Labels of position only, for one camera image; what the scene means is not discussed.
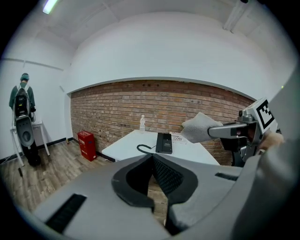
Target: backpack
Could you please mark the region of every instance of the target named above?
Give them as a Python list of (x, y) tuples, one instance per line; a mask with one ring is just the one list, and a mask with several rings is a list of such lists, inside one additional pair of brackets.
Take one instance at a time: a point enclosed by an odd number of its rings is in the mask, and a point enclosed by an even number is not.
[(18, 118), (23, 115), (29, 116), (30, 114), (30, 100), (28, 96), (29, 85), (26, 84), (26, 86), (23, 88), (21, 87), (20, 84), (19, 87), (17, 88), (18, 91), (15, 95), (15, 104), (14, 104), (15, 118)]

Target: gray cloth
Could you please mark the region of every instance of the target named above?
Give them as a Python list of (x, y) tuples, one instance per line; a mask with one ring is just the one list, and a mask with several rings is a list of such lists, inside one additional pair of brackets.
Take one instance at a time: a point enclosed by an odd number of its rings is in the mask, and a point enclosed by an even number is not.
[(184, 128), (181, 131), (181, 135), (188, 139), (191, 143), (200, 143), (215, 139), (208, 135), (208, 129), (222, 125), (222, 123), (214, 121), (210, 117), (200, 112), (193, 119), (182, 123)]

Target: fluorescent light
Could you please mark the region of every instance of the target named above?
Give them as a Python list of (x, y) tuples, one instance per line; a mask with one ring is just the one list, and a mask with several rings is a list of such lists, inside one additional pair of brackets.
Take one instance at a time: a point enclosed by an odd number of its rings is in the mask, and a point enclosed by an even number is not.
[(44, 6), (43, 13), (49, 14), (58, 0), (48, 0)]

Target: red box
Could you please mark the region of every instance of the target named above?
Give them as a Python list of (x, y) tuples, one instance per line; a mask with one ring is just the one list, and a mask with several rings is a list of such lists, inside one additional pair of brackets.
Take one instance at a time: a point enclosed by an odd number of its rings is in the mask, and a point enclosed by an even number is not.
[(90, 162), (93, 161), (97, 157), (94, 135), (87, 131), (79, 132), (77, 135), (81, 154)]

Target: clear bottle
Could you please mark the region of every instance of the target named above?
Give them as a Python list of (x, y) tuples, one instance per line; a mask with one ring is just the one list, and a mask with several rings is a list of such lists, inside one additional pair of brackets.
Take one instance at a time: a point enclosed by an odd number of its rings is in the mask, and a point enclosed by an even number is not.
[(142, 115), (142, 118), (140, 120), (140, 131), (142, 132), (145, 131), (145, 123), (146, 123), (145, 115)]

